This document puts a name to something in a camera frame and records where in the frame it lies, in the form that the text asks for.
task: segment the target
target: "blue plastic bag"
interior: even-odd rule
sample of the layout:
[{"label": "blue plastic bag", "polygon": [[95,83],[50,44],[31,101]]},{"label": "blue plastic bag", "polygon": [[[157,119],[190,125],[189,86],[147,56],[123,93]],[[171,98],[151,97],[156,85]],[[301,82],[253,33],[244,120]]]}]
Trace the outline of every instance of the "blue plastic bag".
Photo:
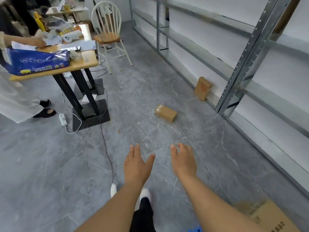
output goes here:
[{"label": "blue plastic bag", "polygon": [[9,48],[7,52],[12,64],[7,64],[5,68],[10,74],[16,76],[60,69],[70,65],[70,52],[67,50],[45,53]]}]

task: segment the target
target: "person's hand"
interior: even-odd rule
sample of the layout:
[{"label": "person's hand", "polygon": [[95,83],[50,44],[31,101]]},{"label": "person's hand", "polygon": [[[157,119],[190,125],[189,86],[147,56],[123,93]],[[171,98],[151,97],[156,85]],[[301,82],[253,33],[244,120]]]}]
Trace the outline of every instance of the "person's hand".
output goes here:
[{"label": "person's hand", "polygon": [[129,154],[123,165],[126,184],[133,183],[143,187],[150,176],[154,160],[155,154],[151,154],[145,163],[141,157],[139,145],[137,144],[136,147],[131,145]]},{"label": "person's hand", "polygon": [[196,177],[197,165],[194,158],[193,150],[190,146],[178,143],[177,147],[171,145],[171,160],[173,171],[179,179],[185,177]]},{"label": "person's hand", "polygon": [[27,44],[36,46],[39,49],[42,49],[46,46],[45,41],[43,41],[41,38],[37,37],[27,37]]}]

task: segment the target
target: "wooden table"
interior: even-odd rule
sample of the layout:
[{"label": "wooden table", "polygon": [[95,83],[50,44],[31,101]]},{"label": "wooden table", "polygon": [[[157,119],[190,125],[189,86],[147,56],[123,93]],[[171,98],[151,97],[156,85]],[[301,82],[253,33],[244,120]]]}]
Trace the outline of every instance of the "wooden table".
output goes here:
[{"label": "wooden table", "polygon": [[54,11],[53,7],[49,7],[48,11],[46,12],[46,15],[48,15],[48,16],[63,15],[63,17],[66,21],[68,21],[68,19],[66,18],[66,15],[72,15],[73,19],[76,23],[76,18],[74,16],[74,14],[81,13],[83,11],[86,11],[86,9],[85,9],[85,7],[81,7],[81,6],[78,6],[76,8],[70,9],[70,10],[62,10],[62,11]]},{"label": "wooden table", "polygon": [[[82,29],[84,39],[91,40],[88,24],[81,24],[79,26]],[[60,45],[46,47],[44,49],[41,49],[40,51],[52,53],[57,50],[60,50]],[[52,75],[56,80],[56,82],[58,83],[58,85],[60,86],[60,88],[62,89],[63,93],[66,95],[66,97],[72,104],[73,114],[79,116],[79,118],[82,120],[82,125],[80,126],[79,119],[73,116],[73,132],[78,129],[81,130],[87,127],[91,127],[100,123],[110,121],[106,100],[102,99],[96,102],[92,96],[92,93],[97,95],[104,93],[103,80],[102,79],[94,80],[89,70],[90,67],[98,65],[98,60],[96,58],[95,51],[88,50],[83,51],[81,53],[83,57],[87,57],[89,59],[88,62],[85,62],[83,59],[78,61],[71,60],[70,66],[65,68],[44,71],[25,76],[11,75],[10,77],[10,80],[12,81],[23,81],[27,79],[34,79],[38,77]],[[81,69],[85,70],[86,75],[89,79],[89,83],[86,82],[83,73],[81,72]],[[72,73],[72,76],[76,82],[75,93],[73,92],[70,85],[63,76],[64,72]],[[83,94],[85,94],[89,100],[89,103],[81,105],[76,96],[78,92],[82,95],[82,97]]]}]

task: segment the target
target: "power strip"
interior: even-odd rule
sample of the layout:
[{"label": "power strip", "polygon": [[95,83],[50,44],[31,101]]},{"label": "power strip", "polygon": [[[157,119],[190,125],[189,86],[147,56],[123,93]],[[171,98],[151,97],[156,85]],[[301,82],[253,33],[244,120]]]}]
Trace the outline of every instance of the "power strip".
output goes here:
[{"label": "power strip", "polygon": [[66,122],[66,118],[65,118],[65,116],[64,116],[64,114],[59,114],[59,119],[60,119],[60,122],[61,122],[61,125],[62,126],[67,126],[68,125],[68,123]]}]

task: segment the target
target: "white cloth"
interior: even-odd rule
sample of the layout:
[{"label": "white cloth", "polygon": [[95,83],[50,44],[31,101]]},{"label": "white cloth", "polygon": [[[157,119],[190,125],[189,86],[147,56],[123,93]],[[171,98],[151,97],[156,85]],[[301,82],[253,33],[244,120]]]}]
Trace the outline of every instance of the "white cloth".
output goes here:
[{"label": "white cloth", "polygon": [[9,80],[10,74],[0,65],[0,113],[21,123],[43,110],[39,98],[29,95],[19,82]]}]

